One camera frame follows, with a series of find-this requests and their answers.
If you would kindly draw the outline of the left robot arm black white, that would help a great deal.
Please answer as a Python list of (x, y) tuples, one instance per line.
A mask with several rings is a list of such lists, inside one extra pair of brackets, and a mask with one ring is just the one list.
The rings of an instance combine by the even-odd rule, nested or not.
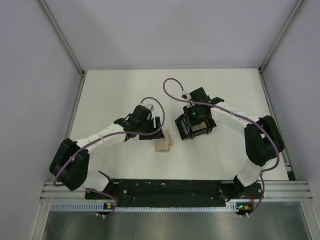
[(163, 121), (153, 116), (153, 105), (135, 107), (133, 113), (115, 120), (111, 125), (78, 140), (63, 140), (49, 167), (54, 185), (70, 191), (80, 188), (94, 189), (102, 198), (114, 191), (111, 178), (100, 170), (90, 169), (90, 161), (108, 148), (139, 137), (140, 140), (164, 138)]

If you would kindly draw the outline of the black card holder box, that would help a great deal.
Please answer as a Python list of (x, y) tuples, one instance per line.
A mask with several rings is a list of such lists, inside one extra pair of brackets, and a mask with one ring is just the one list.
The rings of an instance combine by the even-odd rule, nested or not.
[(178, 129), (181, 140), (193, 140), (201, 135), (209, 135), (213, 128), (217, 127), (215, 121), (211, 118), (205, 118), (200, 123), (190, 125), (187, 117), (182, 114), (175, 120), (175, 125)]

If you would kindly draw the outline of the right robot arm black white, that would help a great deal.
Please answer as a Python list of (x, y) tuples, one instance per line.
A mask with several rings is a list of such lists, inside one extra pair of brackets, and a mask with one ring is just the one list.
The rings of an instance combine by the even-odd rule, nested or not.
[(263, 166), (276, 159), (284, 150), (284, 142), (275, 120), (266, 115), (256, 117), (244, 113), (219, 97), (210, 98), (202, 87), (191, 93), (183, 93), (182, 99), (189, 103), (183, 107), (183, 114), (176, 119), (176, 126), (182, 140), (208, 135), (217, 122), (223, 123), (244, 136), (247, 160), (234, 177), (232, 187), (222, 192), (225, 198), (245, 198), (252, 191)]

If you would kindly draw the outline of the beige card stack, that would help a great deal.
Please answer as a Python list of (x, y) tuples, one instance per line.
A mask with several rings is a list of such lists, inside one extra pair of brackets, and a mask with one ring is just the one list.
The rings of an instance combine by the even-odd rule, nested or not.
[(174, 140), (169, 130), (163, 132), (164, 138), (155, 140), (154, 151), (160, 153), (169, 153), (174, 145)]

